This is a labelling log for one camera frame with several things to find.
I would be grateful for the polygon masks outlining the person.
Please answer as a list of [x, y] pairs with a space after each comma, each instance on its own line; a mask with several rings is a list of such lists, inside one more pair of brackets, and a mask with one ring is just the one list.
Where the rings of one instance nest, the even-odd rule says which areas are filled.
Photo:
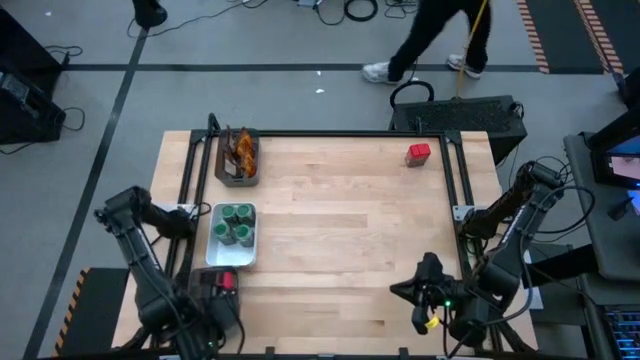
[[490, 0], [419, 0], [409, 35], [387, 62], [362, 67], [365, 80], [372, 83], [397, 84], [405, 71], [419, 58], [459, 12], [469, 23], [471, 40], [463, 54], [452, 54], [446, 65], [452, 70], [464, 68], [473, 79], [479, 79], [488, 62], [487, 43], [492, 26]]

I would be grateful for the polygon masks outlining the black equipment box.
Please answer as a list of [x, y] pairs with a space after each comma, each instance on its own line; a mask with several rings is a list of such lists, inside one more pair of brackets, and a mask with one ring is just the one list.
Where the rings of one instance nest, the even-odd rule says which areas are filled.
[[0, 6], [0, 72], [17, 73], [52, 93], [63, 66]]
[[0, 72], [0, 145], [52, 142], [66, 113], [26, 78]]

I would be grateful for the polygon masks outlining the black table frame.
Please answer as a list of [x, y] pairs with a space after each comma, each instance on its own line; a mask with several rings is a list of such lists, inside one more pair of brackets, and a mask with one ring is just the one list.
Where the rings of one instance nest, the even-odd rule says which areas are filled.
[[[501, 192], [489, 140], [384, 131], [265, 131], [259, 182], [228, 188], [215, 155], [187, 131], [164, 134], [152, 181], [158, 202], [250, 202], [257, 257], [240, 274], [242, 330], [227, 354], [439, 354], [456, 347], [441, 329], [418, 335], [412, 308], [391, 294], [426, 252], [461, 273], [454, 204], [487, 205]], [[408, 148], [428, 144], [420, 168]]]

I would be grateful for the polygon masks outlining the white plastic bin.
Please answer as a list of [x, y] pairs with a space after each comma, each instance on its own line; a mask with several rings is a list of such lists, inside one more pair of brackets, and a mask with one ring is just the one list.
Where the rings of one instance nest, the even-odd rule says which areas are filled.
[[[240, 204], [251, 204], [254, 207], [255, 211], [255, 224], [250, 226], [254, 231], [254, 246], [251, 248], [246, 248], [237, 243], [236, 238], [234, 236], [233, 228], [242, 224], [239, 223], [238, 220], [236, 223], [232, 225], [228, 225], [231, 228], [231, 235], [234, 239], [234, 243], [230, 245], [224, 245], [220, 243], [213, 234], [213, 226], [216, 225], [220, 221], [224, 221], [221, 218], [221, 208], [224, 205], [233, 205], [235, 208]], [[211, 226], [209, 230], [209, 237], [207, 241], [206, 247], [206, 255], [205, 260], [209, 266], [212, 267], [222, 267], [222, 266], [230, 266], [230, 267], [248, 267], [252, 266], [257, 260], [257, 245], [258, 245], [258, 214], [256, 207], [253, 203], [241, 202], [241, 203], [217, 203], [213, 206], [211, 211]]]

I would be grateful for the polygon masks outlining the black stand base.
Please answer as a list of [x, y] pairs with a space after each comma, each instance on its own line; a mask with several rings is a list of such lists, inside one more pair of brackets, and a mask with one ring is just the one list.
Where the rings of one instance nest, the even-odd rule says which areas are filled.
[[143, 28], [156, 27], [163, 24], [168, 13], [159, 0], [132, 0], [134, 21]]

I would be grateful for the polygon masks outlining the grey desk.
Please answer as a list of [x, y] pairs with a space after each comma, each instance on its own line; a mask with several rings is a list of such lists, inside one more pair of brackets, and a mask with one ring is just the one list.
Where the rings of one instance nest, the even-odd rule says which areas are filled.
[[640, 282], [640, 216], [629, 209], [619, 220], [608, 211], [627, 198], [627, 190], [597, 183], [591, 152], [579, 135], [563, 139], [574, 182], [589, 189], [595, 204], [586, 218], [598, 272], [615, 281]]

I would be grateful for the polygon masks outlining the black monitor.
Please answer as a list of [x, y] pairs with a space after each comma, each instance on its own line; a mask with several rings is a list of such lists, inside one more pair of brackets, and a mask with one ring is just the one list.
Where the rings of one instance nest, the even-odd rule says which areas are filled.
[[640, 189], [640, 104], [588, 138], [595, 181]]

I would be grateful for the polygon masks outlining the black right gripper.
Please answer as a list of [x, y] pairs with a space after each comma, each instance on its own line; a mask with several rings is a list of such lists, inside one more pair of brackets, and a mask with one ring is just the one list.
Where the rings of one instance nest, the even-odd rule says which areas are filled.
[[391, 293], [413, 305], [411, 324], [418, 334], [429, 332], [430, 318], [419, 290], [429, 286], [429, 311], [440, 318], [440, 324], [447, 324], [445, 317], [453, 307], [463, 300], [463, 281], [453, 277], [443, 277], [443, 265], [435, 253], [425, 253], [417, 263], [414, 275], [409, 279], [390, 286]]

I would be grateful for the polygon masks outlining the black keyboard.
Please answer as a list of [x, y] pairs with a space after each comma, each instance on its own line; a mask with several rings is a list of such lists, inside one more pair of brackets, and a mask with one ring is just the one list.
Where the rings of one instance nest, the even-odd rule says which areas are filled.
[[600, 306], [601, 322], [616, 360], [640, 360], [640, 305]]

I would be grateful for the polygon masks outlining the black mat with orange stripes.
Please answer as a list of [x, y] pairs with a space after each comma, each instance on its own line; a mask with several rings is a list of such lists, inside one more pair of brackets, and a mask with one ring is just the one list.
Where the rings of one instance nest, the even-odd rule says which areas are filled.
[[622, 75], [624, 66], [593, 0], [515, 0], [544, 74]]
[[110, 351], [127, 279], [125, 269], [80, 271], [54, 345], [55, 357]]

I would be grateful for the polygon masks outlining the dark brown spice pouch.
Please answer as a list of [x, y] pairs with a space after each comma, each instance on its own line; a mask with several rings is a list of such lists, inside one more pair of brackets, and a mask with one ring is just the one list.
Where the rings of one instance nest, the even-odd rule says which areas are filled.
[[230, 126], [226, 129], [226, 145], [223, 151], [224, 156], [224, 171], [231, 177], [238, 177], [240, 174], [240, 167], [236, 159], [235, 145], [233, 142], [233, 131]]

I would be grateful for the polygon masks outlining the orange taco mix packet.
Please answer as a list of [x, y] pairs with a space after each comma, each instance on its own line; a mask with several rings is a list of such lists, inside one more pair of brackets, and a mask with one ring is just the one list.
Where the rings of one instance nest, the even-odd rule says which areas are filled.
[[257, 172], [252, 137], [246, 128], [242, 128], [236, 140], [236, 154], [240, 158], [243, 175], [250, 178]]

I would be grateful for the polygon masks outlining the black perforated computer case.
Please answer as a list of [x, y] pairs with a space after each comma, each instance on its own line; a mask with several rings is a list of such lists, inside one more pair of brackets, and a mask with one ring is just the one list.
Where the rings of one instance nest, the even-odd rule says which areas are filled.
[[498, 164], [527, 136], [523, 117], [523, 105], [509, 95], [416, 102], [394, 107], [390, 129], [486, 132]]

